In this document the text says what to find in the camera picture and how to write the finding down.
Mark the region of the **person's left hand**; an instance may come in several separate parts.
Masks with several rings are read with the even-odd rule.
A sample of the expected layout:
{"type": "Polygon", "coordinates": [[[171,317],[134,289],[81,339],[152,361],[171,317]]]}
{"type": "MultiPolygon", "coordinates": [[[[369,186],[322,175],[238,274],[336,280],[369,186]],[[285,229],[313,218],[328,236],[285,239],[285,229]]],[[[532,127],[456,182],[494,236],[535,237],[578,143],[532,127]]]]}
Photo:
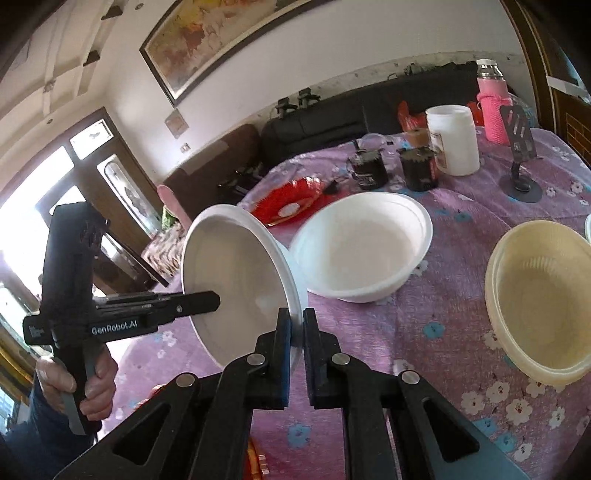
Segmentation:
{"type": "MultiPolygon", "coordinates": [[[[80,402],[80,411],[89,421],[102,421],[110,416],[116,392],[114,380],[117,371],[117,363],[108,348],[103,345],[96,357],[95,373],[87,379],[84,387],[85,397],[80,402]]],[[[59,413],[64,413],[61,394],[73,394],[76,391],[76,382],[72,375],[49,356],[41,357],[37,361],[35,375],[49,406],[59,413]]]]}

